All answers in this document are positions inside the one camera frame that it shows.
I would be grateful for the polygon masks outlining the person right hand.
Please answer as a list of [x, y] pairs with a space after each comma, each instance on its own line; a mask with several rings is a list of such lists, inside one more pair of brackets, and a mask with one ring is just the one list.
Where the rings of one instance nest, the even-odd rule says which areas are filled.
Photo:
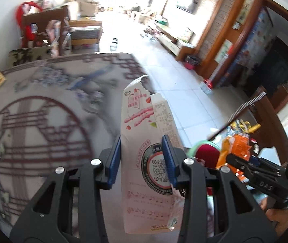
[[267, 209], [267, 198], [265, 197], [260, 202], [261, 209], [270, 221], [276, 221], [275, 231], [280, 237], [288, 229], [288, 209]]

